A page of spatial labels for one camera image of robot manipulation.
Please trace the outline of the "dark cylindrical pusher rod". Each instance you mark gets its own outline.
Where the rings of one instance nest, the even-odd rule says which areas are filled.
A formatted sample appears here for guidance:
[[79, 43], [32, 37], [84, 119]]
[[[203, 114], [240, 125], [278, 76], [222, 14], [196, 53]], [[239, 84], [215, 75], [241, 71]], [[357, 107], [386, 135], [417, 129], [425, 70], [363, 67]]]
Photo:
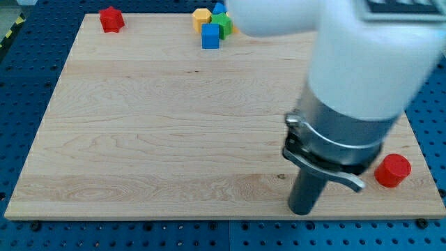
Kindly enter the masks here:
[[307, 215], [313, 209], [327, 181], [305, 170], [300, 170], [289, 195], [290, 210], [297, 215]]

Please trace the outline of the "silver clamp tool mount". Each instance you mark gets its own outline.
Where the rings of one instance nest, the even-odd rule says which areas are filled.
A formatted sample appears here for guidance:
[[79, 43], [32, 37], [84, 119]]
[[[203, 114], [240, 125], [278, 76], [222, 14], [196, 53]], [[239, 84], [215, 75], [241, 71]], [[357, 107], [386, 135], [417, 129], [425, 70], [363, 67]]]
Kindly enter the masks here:
[[328, 181], [355, 192], [364, 189], [358, 176], [376, 159], [396, 119], [342, 114], [306, 84], [295, 109], [285, 116], [289, 132], [283, 155], [300, 168], [295, 189], [320, 192]]

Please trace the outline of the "yellow block behind arm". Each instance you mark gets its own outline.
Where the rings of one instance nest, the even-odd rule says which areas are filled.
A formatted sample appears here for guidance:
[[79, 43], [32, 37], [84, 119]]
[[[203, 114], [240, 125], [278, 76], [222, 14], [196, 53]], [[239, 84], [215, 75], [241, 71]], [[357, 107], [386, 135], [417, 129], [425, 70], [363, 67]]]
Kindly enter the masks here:
[[231, 14], [229, 12], [226, 12], [226, 16], [231, 20], [232, 33], [239, 33], [240, 31], [239, 31], [238, 27], [235, 25]]

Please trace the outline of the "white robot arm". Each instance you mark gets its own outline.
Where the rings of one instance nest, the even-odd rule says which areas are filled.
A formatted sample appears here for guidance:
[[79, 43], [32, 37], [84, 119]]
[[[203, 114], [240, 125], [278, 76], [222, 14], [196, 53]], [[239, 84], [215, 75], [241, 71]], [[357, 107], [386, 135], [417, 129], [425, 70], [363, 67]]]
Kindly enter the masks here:
[[245, 35], [316, 31], [304, 89], [285, 116], [283, 156], [299, 167], [289, 208], [308, 214], [327, 182], [360, 174], [445, 48], [442, 1], [228, 1]]

